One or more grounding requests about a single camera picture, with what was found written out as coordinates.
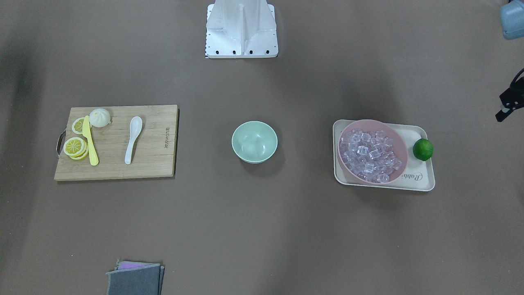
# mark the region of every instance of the wooden cutting board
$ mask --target wooden cutting board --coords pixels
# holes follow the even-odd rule
[[[97,108],[104,108],[111,114],[109,125],[91,129],[99,164],[91,166],[88,156],[82,160],[72,160],[62,150],[54,180],[108,180],[174,175],[177,105],[71,108],[63,141],[75,136],[85,139],[82,135],[73,133],[71,124]],[[132,162],[127,165],[124,163],[124,156],[129,142],[129,123],[134,116],[141,117],[144,126],[136,140]]]

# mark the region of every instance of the yellow knife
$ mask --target yellow knife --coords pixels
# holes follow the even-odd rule
[[[84,125],[82,125],[82,135],[88,139],[89,163],[91,164],[91,166],[97,166],[99,161],[98,156],[96,155],[93,138],[91,137],[91,127],[89,125],[88,115],[84,118]]]

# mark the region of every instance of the lemon slice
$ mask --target lemon slice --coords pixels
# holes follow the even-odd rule
[[[73,124],[71,124],[71,129],[75,134],[82,135],[82,127],[84,125],[84,118],[81,117],[76,119]]]
[[[71,159],[73,159],[73,160],[81,160],[81,159],[85,158],[88,154],[89,154],[89,149],[86,148],[85,152],[83,154],[81,154],[80,156],[78,156],[78,157],[71,157],[71,156],[69,156],[69,157]]]
[[[69,138],[64,143],[64,153],[71,157],[82,155],[87,148],[87,143],[80,137]]]

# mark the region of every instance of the pink bowl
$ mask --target pink bowl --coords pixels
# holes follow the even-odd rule
[[[366,119],[366,120],[358,120],[358,121],[355,121],[349,124],[346,128],[344,128],[344,130],[342,130],[341,137],[342,137],[342,134],[349,133],[353,129],[362,129],[363,132],[374,132],[374,131],[383,130],[384,135],[386,137],[394,139],[393,152],[395,153],[395,156],[399,160],[402,161],[402,166],[398,170],[395,170],[393,173],[389,175],[389,182],[376,183],[376,182],[369,182],[364,179],[361,179],[358,176],[356,176],[353,172],[351,172],[346,167],[344,162],[342,161],[342,157],[340,155],[340,138],[339,138],[337,142],[336,150],[337,150],[340,166],[342,167],[342,170],[345,172],[345,174],[351,175],[354,179],[356,179],[359,183],[362,183],[362,184],[384,185],[384,184],[389,184],[395,181],[404,173],[404,170],[406,169],[406,166],[408,164],[408,149],[406,148],[406,144],[404,140],[402,139],[402,137],[400,137],[397,131],[393,130],[391,127],[389,127],[388,125],[382,122]]]

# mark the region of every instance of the white tray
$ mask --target white tray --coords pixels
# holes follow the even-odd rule
[[[408,148],[408,165],[404,174],[402,174],[396,181],[388,185],[373,185],[358,183],[349,172],[342,169],[337,157],[337,144],[340,139],[340,134],[350,123],[354,120],[338,120],[333,124],[333,168],[335,172],[335,179],[343,185],[356,185],[368,187],[407,189],[410,191],[428,192],[435,187],[435,175],[433,174],[433,164],[431,159],[421,161],[413,155],[413,145],[415,141],[421,138],[428,138],[424,129],[413,125],[399,125],[387,124],[404,139],[406,147]]]

